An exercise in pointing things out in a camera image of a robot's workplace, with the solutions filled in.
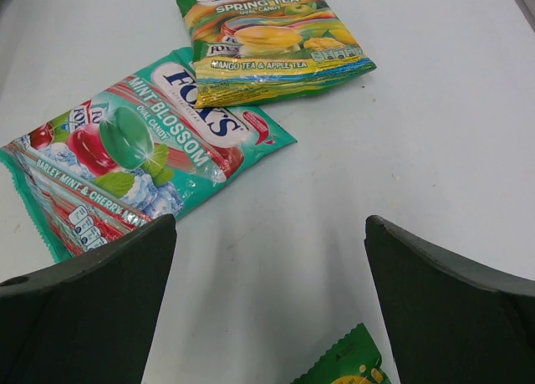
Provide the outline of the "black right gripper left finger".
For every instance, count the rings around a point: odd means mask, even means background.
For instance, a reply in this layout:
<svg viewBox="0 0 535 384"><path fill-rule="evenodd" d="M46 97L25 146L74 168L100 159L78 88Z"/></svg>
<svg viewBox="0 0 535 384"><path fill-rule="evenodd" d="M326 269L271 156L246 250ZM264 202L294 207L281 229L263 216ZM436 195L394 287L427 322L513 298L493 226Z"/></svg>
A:
<svg viewBox="0 0 535 384"><path fill-rule="evenodd" d="M1 283L3 383L140 383L176 246L166 214Z"/></svg>

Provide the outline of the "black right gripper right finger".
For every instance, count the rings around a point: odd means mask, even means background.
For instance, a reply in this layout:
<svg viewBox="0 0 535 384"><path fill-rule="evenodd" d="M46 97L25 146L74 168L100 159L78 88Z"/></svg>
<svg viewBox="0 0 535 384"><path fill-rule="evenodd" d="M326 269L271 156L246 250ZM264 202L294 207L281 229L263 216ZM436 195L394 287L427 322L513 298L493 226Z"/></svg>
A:
<svg viewBox="0 0 535 384"><path fill-rule="evenodd" d="M534 283L383 219L365 251L400 381L532 383Z"/></svg>

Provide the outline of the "green spring tea candy bag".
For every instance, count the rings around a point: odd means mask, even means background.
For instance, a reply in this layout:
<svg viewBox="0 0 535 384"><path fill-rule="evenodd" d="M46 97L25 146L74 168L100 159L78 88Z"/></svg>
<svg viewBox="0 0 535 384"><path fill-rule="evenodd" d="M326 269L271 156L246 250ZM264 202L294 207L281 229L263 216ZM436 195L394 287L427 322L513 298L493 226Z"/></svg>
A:
<svg viewBox="0 0 535 384"><path fill-rule="evenodd" d="M199 107L316 95L376 68L326 0L176 0Z"/></svg>

